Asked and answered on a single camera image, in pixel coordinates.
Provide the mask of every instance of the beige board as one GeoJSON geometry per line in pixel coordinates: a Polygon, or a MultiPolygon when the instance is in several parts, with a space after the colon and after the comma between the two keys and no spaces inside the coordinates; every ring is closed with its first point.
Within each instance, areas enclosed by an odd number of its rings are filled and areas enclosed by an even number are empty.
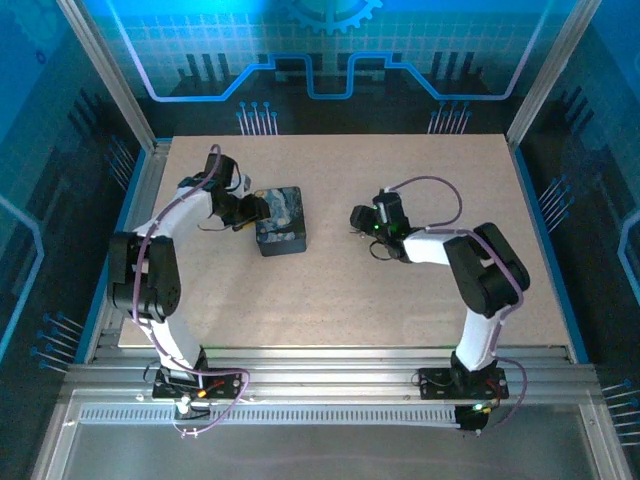
{"type": "MultiPolygon", "coordinates": [[[[302,190],[305,253],[263,258],[254,228],[192,232],[178,266],[178,313],[205,346],[453,346],[466,307],[450,269],[371,257],[370,239],[351,234],[349,216],[380,187],[439,175],[464,199],[458,227],[494,222],[527,266],[531,287],[508,318],[502,345],[566,345],[567,333],[515,167],[501,135],[176,137],[155,213],[186,176],[203,169],[213,143],[234,158],[252,189],[302,190]]],[[[456,198],[439,183],[402,189],[414,226],[451,218],[456,198]]],[[[123,346],[147,345],[131,322],[123,346]]]]}

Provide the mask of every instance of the glass panel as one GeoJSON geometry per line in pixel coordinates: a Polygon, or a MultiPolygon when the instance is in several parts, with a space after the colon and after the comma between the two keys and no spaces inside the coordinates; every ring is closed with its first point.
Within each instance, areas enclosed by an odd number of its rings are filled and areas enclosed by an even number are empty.
{"type": "Polygon", "coordinates": [[[502,133],[574,1],[87,5],[171,136],[273,133],[242,105],[286,134],[502,133]]]}
{"type": "Polygon", "coordinates": [[[139,145],[55,2],[1,2],[0,32],[0,465],[25,478],[139,145]]]}
{"type": "MultiPolygon", "coordinates": [[[[521,145],[587,353],[605,387],[630,378],[632,390],[640,368],[637,7],[602,2],[521,145]]],[[[620,405],[616,413],[634,411],[620,405]]],[[[631,426],[620,433],[637,431],[636,417],[621,417],[631,426]]],[[[640,466],[637,447],[628,452],[640,466]]]]}

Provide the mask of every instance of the robotic arm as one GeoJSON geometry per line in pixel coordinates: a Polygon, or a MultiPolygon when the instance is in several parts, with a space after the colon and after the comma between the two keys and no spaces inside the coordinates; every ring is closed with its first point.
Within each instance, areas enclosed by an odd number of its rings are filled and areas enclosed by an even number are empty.
{"type": "Polygon", "coordinates": [[[180,397],[189,388],[207,392],[201,398],[209,398],[216,391],[218,397],[233,397],[237,393],[237,384],[227,391],[226,387],[220,388],[224,379],[190,372],[206,371],[208,365],[204,349],[185,322],[174,315],[181,296],[176,249],[199,222],[212,215],[234,231],[269,218],[267,202],[248,193],[250,185],[250,178],[240,174],[233,159],[219,152],[210,153],[204,171],[180,182],[170,208],[132,232],[118,232],[111,238],[107,298],[125,315],[137,317],[138,326],[158,350],[162,368],[156,377],[158,388],[154,387],[154,398],[180,397]],[[203,182],[201,188],[192,191],[203,182]],[[139,254],[150,232],[136,290],[139,254]],[[137,315],[133,315],[136,296],[137,315]]]}
{"type": "Polygon", "coordinates": [[[462,339],[451,356],[449,398],[477,398],[486,382],[496,381],[495,348],[504,318],[522,302],[529,274],[492,223],[473,231],[414,228],[404,214],[400,195],[381,190],[372,206],[359,205],[351,226],[386,247],[390,259],[403,263],[436,263],[451,267],[466,304],[462,339]]]}

